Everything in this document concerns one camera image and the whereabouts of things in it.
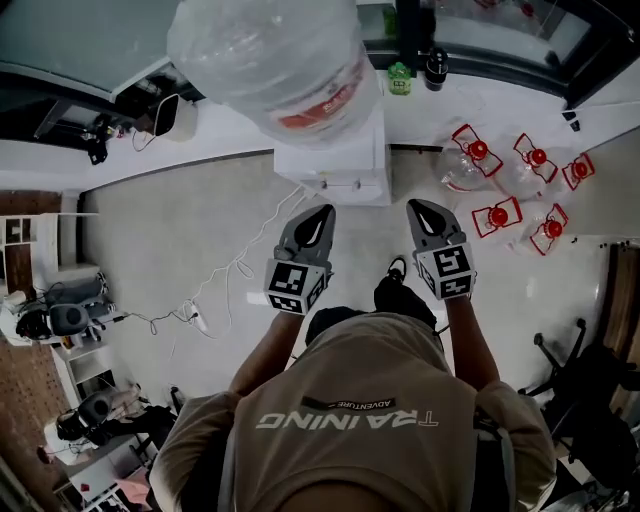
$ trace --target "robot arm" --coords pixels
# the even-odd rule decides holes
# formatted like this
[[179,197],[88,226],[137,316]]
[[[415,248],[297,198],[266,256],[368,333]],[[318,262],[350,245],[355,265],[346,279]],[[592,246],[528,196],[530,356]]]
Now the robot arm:
[[422,199],[407,203],[407,215],[416,267],[436,299],[470,294],[475,284],[471,247],[455,215]]
[[316,206],[291,219],[267,261],[264,292],[275,309],[305,315],[331,277],[336,210]]

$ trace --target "red plastic frame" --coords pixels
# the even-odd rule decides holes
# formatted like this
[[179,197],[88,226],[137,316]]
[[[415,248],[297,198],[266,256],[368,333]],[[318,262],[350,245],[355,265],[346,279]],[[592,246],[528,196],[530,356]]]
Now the red plastic frame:
[[536,248],[536,251],[538,251],[538,253],[540,253],[541,256],[547,255],[547,253],[551,250],[551,246],[554,244],[556,239],[552,238],[551,242],[549,243],[549,246],[547,247],[547,252],[542,252],[540,248],[536,245],[535,241],[533,240],[533,237],[536,236],[541,229],[544,230],[544,225],[547,222],[549,222],[550,220],[558,220],[555,218],[549,218],[555,209],[558,209],[558,211],[560,212],[560,215],[562,215],[562,220],[563,220],[562,227],[565,227],[569,223],[569,217],[567,217],[567,214],[564,213],[564,210],[560,208],[560,205],[558,203],[553,203],[553,208],[551,208],[551,211],[547,213],[547,215],[545,216],[544,222],[540,224],[538,226],[538,229],[536,229],[536,232],[529,237],[529,240],[531,240],[531,244]]
[[[582,157],[584,157],[585,160],[587,161],[588,167],[591,170],[591,172],[587,174],[584,178],[576,178],[577,180],[576,186],[574,187],[573,185],[571,185],[571,180],[567,178],[566,170],[569,169],[569,172],[572,172],[571,166],[576,163],[576,160],[579,160]],[[562,175],[564,176],[564,180],[567,182],[567,185],[569,185],[569,188],[571,190],[577,189],[580,183],[586,180],[589,176],[593,176],[595,173],[596,173],[596,168],[593,166],[593,162],[591,161],[591,158],[589,158],[589,155],[587,155],[586,153],[580,153],[580,156],[578,156],[578,158],[576,158],[573,162],[571,162],[569,165],[567,165],[562,169]]]
[[[483,212],[485,210],[489,210],[489,213],[491,213],[491,210],[498,208],[501,204],[507,203],[509,201],[513,201],[513,205],[516,209],[516,213],[518,214],[518,220],[509,222],[509,224],[503,224],[502,226],[494,226],[494,229],[492,229],[491,231],[488,231],[484,235],[480,233],[480,228],[478,226],[478,222],[476,221],[476,213]],[[480,235],[480,238],[484,238],[485,236],[489,236],[491,233],[495,233],[500,228],[506,228],[508,226],[513,226],[514,224],[518,224],[519,222],[522,222],[522,211],[520,210],[520,203],[518,203],[518,200],[515,198],[515,196],[511,196],[505,199],[504,201],[500,201],[499,203],[496,203],[493,206],[487,206],[486,208],[480,208],[479,210],[472,210],[471,217],[473,218],[473,223],[476,226],[476,232],[478,233],[478,235]]]
[[451,140],[453,140],[453,142],[455,142],[458,146],[460,146],[460,149],[462,150],[462,152],[468,156],[471,157],[471,163],[473,163],[473,165],[480,170],[480,172],[482,174],[484,174],[485,178],[489,178],[491,176],[493,176],[495,173],[497,173],[500,169],[502,169],[502,166],[504,165],[504,162],[500,159],[500,157],[498,155],[496,155],[495,153],[493,153],[490,149],[489,146],[487,145],[487,155],[492,155],[496,160],[498,160],[498,162],[500,162],[500,165],[498,165],[493,171],[491,171],[489,174],[485,174],[484,170],[482,169],[482,167],[480,167],[479,165],[476,164],[476,160],[475,158],[473,158],[473,155],[469,152],[468,149],[464,148],[462,146],[462,144],[460,144],[457,140],[456,140],[456,136],[460,135],[460,133],[462,133],[463,131],[465,131],[467,128],[469,128],[473,134],[475,135],[477,140],[482,140],[480,137],[478,137],[478,134],[476,133],[476,131],[471,127],[471,125],[469,123],[462,125],[460,128],[458,128],[455,132],[453,132],[453,135],[451,135]]
[[531,138],[526,134],[523,133],[522,135],[520,135],[520,137],[518,137],[518,140],[516,140],[516,143],[513,145],[513,149],[516,151],[516,153],[518,153],[520,155],[520,158],[522,158],[523,162],[530,165],[531,166],[531,170],[534,172],[534,174],[540,176],[542,178],[542,180],[549,184],[551,183],[551,181],[553,180],[553,178],[555,177],[555,175],[558,173],[558,166],[556,164],[554,164],[551,160],[547,160],[547,162],[549,162],[551,165],[553,165],[554,169],[553,172],[551,173],[551,176],[549,176],[549,179],[546,179],[542,174],[540,174],[538,171],[536,171],[536,167],[540,167],[533,165],[530,161],[529,161],[529,156],[526,153],[523,153],[522,151],[520,151],[518,149],[518,144],[520,144],[520,141],[526,137],[527,140],[529,141],[529,144],[531,145],[531,147],[536,150],[538,149],[536,146],[533,145],[533,141],[531,140]]

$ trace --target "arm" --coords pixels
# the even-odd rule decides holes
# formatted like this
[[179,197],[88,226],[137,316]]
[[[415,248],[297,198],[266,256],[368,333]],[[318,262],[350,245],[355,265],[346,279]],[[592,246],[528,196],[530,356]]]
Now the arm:
[[239,400],[233,393],[220,393],[184,404],[149,476],[163,511],[199,510],[192,504],[202,497],[203,489],[215,503]]
[[229,391],[247,396],[282,373],[287,366],[304,317],[278,313],[260,343],[236,372]]
[[500,380],[498,367],[482,335],[471,301],[455,297],[446,301],[451,328],[456,377],[480,391]]
[[556,481],[556,453],[551,433],[533,398],[493,382],[476,396],[476,407],[502,427],[513,448],[516,510],[539,510]]

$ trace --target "plastic water bottle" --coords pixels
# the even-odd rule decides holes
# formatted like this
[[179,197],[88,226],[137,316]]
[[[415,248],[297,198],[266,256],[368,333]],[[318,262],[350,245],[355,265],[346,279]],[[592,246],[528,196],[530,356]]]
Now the plastic water bottle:
[[516,253],[533,253],[547,256],[558,245],[569,217],[558,204],[552,206],[541,201],[522,204],[527,226],[522,237],[510,247]]
[[290,144],[356,131],[380,97],[353,0],[185,0],[167,51],[202,94]]
[[556,176],[558,166],[549,160],[545,150],[533,145],[526,133],[505,151],[505,168],[493,178],[495,187],[520,201],[539,197]]
[[578,185],[596,173],[589,155],[582,153],[578,158],[556,173],[553,181],[542,192],[542,198],[548,203],[567,204]]
[[469,194],[455,207],[454,213],[471,243],[515,243],[526,227],[518,200],[505,199],[498,192]]
[[502,169],[503,162],[468,124],[456,130],[438,157],[436,175],[451,190],[470,192],[489,188],[488,178]]

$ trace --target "black device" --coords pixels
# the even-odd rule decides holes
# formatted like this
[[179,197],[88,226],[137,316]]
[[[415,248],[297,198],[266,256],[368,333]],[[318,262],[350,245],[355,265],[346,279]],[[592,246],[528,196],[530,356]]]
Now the black device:
[[47,324],[47,312],[41,309],[26,312],[18,320],[16,334],[34,341],[51,338],[51,330]]
[[63,441],[77,441],[87,434],[89,427],[80,421],[78,410],[73,409],[58,416],[56,431]]
[[447,79],[449,72],[447,60],[449,60],[449,56],[442,48],[434,46],[429,51],[425,62],[424,80],[430,91],[442,89],[442,84]]

